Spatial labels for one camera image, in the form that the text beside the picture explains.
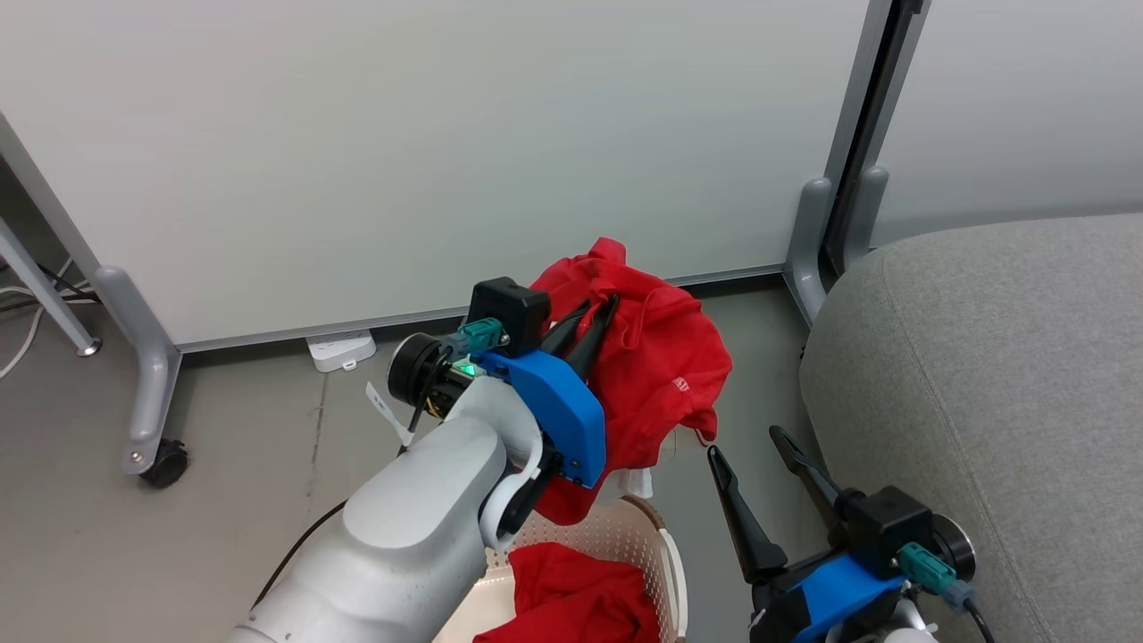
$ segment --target white partition panel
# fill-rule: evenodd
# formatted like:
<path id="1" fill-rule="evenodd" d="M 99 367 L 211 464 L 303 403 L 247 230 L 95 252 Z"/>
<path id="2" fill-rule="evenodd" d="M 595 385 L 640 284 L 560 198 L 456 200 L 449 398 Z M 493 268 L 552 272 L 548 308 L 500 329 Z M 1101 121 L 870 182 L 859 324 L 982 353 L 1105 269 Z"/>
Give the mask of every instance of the white partition panel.
<path id="1" fill-rule="evenodd" d="M 864 2 L 9 0 L 0 112 L 176 345 L 467 303 L 596 236 L 781 264 Z"/>
<path id="2" fill-rule="evenodd" d="M 1143 5 L 933 0 L 877 164 L 872 244 L 1143 211 Z"/>

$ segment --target white plastic basket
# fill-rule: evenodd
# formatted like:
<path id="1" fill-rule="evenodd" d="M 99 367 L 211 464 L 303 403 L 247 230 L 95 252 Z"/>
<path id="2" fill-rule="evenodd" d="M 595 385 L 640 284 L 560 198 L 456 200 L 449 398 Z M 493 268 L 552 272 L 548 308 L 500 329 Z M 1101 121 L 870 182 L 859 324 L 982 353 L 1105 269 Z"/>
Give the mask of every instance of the white plastic basket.
<path id="1" fill-rule="evenodd" d="M 655 603 L 661 643 L 682 643 L 687 634 L 687 584 L 682 560 L 663 520 L 644 500 L 624 498 L 592 507 L 580 524 L 558 527 L 538 514 L 525 523 L 515 547 L 559 542 L 601 561 L 630 563 L 644 572 Z M 472 643 L 473 636 L 515 617 L 515 579 L 507 554 L 488 550 L 488 572 L 433 643 Z"/>

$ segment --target gray cushion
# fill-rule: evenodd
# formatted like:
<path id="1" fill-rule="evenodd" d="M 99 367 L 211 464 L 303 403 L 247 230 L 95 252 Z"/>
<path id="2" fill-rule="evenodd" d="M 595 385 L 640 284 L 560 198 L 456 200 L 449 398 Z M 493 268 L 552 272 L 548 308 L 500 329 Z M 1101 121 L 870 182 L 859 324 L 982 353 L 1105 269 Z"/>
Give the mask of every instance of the gray cushion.
<path id="1" fill-rule="evenodd" d="M 839 484 L 896 484 L 969 532 L 998 641 L 1143 638 L 1143 215 L 872 252 L 822 307 L 801 387 Z"/>

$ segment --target teal connector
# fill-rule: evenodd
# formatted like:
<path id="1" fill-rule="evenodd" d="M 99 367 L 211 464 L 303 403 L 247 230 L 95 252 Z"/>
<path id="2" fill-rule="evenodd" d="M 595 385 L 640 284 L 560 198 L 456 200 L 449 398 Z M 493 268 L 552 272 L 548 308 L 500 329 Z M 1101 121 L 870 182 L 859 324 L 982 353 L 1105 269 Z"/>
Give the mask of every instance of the teal connector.
<path id="1" fill-rule="evenodd" d="M 501 346 L 504 327 L 491 316 L 478 319 L 461 327 L 455 333 L 441 340 L 441 349 L 450 348 L 449 363 L 459 362 L 473 353 L 491 351 Z"/>
<path id="2" fill-rule="evenodd" d="M 965 601 L 976 595 L 976 589 L 957 579 L 957 572 L 916 542 L 910 542 L 897 553 L 901 571 L 909 580 L 941 596 L 950 608 L 965 611 Z"/>

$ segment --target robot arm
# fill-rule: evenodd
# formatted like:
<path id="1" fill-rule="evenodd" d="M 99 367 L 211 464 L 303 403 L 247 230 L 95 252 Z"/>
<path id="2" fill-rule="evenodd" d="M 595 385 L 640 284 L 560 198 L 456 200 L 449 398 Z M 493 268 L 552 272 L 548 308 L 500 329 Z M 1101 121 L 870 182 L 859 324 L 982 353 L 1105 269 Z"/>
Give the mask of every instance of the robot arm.
<path id="1" fill-rule="evenodd" d="M 609 305 L 614 311 L 615 299 Z M 584 380 L 610 315 L 599 327 L 593 320 L 569 349 L 586 308 L 541 335 L 546 295 L 501 278 L 477 284 L 474 321 L 443 345 L 427 336 L 402 344 L 390 393 L 448 413 L 445 423 L 347 500 L 226 643 L 430 643 L 485 574 L 486 547 L 503 552 L 513 542 L 554 475 L 588 488 L 600 482 L 604 415 Z M 441 368 L 462 355 L 489 376 Z M 961 605 L 975 571 L 967 537 L 895 488 L 868 498 L 841 491 L 781 429 L 770 435 L 830 528 L 831 550 L 788 565 L 738 496 L 729 465 L 710 449 L 752 586 L 750 641 L 935 641 L 910 581 L 924 578 L 922 587 Z"/>
<path id="2" fill-rule="evenodd" d="M 349 499 L 227 643 L 429 643 L 554 475 L 599 482 L 604 412 L 584 379 L 608 319 L 596 340 L 549 348 L 547 313 L 545 292 L 483 281 L 471 324 L 398 348 L 390 393 L 448 416 Z M 489 376 L 441 369 L 465 356 Z"/>
<path id="3" fill-rule="evenodd" d="M 514 393 L 487 384 L 358 490 L 227 643 L 432 641 L 486 571 L 480 517 L 506 480 L 501 436 L 528 429 L 489 424 L 488 403 Z"/>

